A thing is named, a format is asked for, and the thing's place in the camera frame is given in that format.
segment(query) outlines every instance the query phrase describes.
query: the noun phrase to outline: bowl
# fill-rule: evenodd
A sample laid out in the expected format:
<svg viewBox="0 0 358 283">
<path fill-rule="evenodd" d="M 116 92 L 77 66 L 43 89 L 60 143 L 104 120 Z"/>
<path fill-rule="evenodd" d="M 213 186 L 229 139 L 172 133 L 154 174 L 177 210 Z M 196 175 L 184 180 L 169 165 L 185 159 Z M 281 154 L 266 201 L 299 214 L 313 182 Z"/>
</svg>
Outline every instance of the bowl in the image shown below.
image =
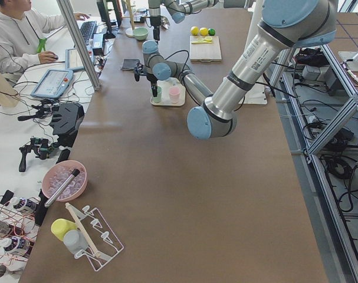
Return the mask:
<svg viewBox="0 0 358 283">
<path fill-rule="evenodd" d="M 147 28 L 135 28 L 133 30 L 133 35 L 137 40 L 145 40 L 149 35 L 149 31 Z"/>
<path fill-rule="evenodd" d="M 75 160 L 66 160 L 57 163 L 45 174 L 42 180 L 42 192 L 50 198 L 52 194 L 59 188 L 60 184 L 68 177 L 74 170 L 78 169 L 80 173 L 74 180 L 67 186 L 62 194 L 58 196 L 56 201 L 68 202 L 79 197 L 87 186 L 87 171 L 84 165 Z"/>
</svg>

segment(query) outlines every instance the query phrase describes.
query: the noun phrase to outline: yellow cup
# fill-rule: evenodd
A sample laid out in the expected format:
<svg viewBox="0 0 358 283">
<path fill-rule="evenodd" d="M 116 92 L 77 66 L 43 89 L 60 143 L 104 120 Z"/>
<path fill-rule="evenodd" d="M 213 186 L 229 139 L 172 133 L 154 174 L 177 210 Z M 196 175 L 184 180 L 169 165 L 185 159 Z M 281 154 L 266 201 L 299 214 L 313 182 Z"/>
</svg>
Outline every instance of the yellow cup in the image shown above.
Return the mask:
<svg viewBox="0 0 358 283">
<path fill-rule="evenodd" d="M 76 230 L 77 225 L 70 221 L 63 218 L 59 218 L 53 222 L 50 227 L 50 231 L 56 236 L 60 241 L 63 241 L 63 237 L 65 234 L 70 230 Z"/>
</svg>

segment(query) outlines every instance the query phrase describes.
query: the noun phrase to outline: green lanyard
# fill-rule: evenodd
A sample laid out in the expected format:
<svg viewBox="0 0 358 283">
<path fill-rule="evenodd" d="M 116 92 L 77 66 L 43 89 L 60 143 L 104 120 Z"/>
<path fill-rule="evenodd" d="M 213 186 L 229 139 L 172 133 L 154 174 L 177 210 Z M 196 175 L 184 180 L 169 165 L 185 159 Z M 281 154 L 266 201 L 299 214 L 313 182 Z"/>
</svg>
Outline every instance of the green lanyard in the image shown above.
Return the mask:
<svg viewBox="0 0 358 283">
<path fill-rule="evenodd" d="M 37 53 L 40 53 L 42 50 L 46 51 L 45 44 L 47 43 L 47 38 L 39 38 L 38 39 L 38 47 L 37 47 Z"/>
</svg>

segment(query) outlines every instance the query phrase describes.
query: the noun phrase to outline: hoodie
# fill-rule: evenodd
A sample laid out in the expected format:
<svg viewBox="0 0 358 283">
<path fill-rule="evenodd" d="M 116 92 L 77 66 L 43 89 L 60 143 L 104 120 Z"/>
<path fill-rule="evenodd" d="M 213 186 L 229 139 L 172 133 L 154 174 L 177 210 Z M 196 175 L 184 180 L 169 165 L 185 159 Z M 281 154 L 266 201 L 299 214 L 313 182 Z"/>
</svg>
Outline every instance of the hoodie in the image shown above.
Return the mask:
<svg viewBox="0 0 358 283">
<path fill-rule="evenodd" d="M 65 24 L 62 15 L 47 16 L 35 9 L 24 12 L 21 20 L 0 12 L 0 69 L 2 73 L 23 72 L 40 64 L 39 39 Z"/>
</svg>

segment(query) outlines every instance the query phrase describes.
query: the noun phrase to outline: black keyboard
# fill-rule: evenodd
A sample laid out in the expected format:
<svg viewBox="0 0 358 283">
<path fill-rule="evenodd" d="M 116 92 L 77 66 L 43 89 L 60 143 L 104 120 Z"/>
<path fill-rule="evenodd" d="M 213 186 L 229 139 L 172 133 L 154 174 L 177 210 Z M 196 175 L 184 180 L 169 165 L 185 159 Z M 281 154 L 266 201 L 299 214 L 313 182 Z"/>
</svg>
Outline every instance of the black keyboard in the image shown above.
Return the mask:
<svg viewBox="0 0 358 283">
<path fill-rule="evenodd" d="M 86 45 L 88 45 L 90 39 L 94 37 L 96 24 L 96 21 L 88 21 L 84 22 L 80 27 L 80 32 L 82 33 L 82 37 Z"/>
</svg>

